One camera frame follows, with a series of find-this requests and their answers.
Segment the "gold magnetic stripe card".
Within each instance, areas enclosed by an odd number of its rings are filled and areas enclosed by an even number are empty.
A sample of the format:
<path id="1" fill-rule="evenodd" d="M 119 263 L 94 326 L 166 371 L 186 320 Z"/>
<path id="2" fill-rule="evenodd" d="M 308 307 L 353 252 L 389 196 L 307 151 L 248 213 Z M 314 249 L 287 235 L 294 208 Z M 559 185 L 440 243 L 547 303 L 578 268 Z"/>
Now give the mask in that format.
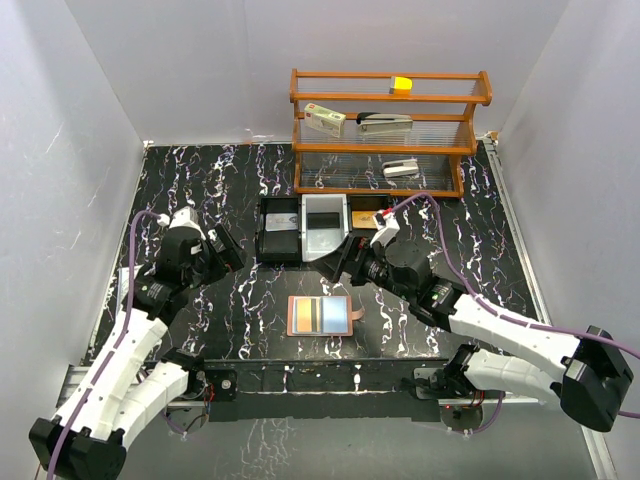
<path id="1" fill-rule="evenodd" d="M 323 326 L 323 299 L 295 297 L 292 310 L 292 332 L 297 335 L 320 334 Z"/>

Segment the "silver VIP card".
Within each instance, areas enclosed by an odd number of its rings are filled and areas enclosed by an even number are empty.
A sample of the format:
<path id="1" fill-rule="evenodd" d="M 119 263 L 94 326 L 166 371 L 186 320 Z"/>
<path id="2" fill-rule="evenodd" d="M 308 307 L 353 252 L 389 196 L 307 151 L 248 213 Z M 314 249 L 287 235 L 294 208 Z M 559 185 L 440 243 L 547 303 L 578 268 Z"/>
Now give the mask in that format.
<path id="1" fill-rule="evenodd" d="M 298 214 L 294 212 L 267 213 L 264 229 L 266 232 L 297 231 Z"/>

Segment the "pink leather card holder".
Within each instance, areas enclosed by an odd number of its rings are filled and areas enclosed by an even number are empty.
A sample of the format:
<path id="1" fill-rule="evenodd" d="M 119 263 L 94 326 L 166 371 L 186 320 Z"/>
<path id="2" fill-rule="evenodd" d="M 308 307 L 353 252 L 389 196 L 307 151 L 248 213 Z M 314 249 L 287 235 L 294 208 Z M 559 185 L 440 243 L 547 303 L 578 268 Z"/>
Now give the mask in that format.
<path id="1" fill-rule="evenodd" d="M 323 299 L 323 326 L 320 334 L 297 335 L 292 332 L 292 310 L 295 297 L 321 297 Z M 365 309 L 353 309 L 350 296 L 290 296 L 288 298 L 287 335 L 289 337 L 352 336 L 354 323 L 363 319 Z"/>

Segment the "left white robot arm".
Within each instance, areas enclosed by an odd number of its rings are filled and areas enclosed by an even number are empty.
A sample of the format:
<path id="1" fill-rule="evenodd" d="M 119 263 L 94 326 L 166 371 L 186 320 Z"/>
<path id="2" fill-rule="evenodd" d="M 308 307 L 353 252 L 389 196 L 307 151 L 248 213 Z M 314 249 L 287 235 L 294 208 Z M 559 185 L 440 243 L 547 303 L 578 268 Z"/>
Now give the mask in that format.
<path id="1" fill-rule="evenodd" d="M 196 388 L 201 360 L 173 349 L 142 381 L 137 374 L 192 294 L 243 268 L 246 254 L 222 225 L 208 233 L 173 220 L 155 261 L 131 270 L 111 336 L 66 402 L 38 418 L 29 441 L 50 479 L 115 479 L 148 424 Z"/>

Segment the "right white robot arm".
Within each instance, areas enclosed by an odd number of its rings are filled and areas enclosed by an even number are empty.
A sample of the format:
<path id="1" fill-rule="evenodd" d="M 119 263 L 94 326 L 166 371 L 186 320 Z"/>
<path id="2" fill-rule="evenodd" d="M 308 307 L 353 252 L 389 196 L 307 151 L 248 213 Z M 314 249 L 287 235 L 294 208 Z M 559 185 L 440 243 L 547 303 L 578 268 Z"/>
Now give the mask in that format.
<path id="1" fill-rule="evenodd" d="M 611 431 L 634 375 L 626 349 L 604 329 L 553 327 L 491 304 L 431 270 L 412 241 L 383 247 L 350 235 L 333 252 L 312 261 L 326 279 L 348 274 L 354 286 L 373 283 L 405 300 L 421 323 L 502 349 L 496 355 L 462 346 L 430 389 L 450 395 L 495 390 L 556 405 L 580 425 Z"/>

